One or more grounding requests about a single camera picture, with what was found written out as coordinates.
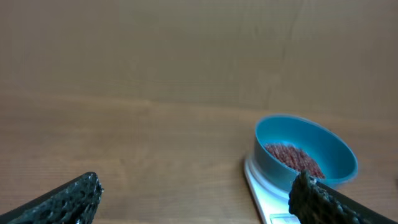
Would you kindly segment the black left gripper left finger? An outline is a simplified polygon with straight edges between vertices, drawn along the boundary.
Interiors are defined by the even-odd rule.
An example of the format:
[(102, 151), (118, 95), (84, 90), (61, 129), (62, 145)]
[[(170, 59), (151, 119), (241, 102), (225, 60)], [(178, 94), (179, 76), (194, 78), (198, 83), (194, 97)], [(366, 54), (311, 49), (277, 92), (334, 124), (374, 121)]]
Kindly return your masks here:
[(7, 224), (92, 224), (103, 188), (95, 172), (81, 176), (1, 215)]

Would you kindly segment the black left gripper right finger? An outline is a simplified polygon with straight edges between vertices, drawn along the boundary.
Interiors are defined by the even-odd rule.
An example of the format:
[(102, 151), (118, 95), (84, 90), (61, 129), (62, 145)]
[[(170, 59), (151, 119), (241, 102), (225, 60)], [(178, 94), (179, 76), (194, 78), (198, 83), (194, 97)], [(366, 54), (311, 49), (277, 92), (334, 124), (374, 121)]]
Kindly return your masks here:
[(397, 224), (303, 171), (289, 192), (289, 213), (301, 224)]

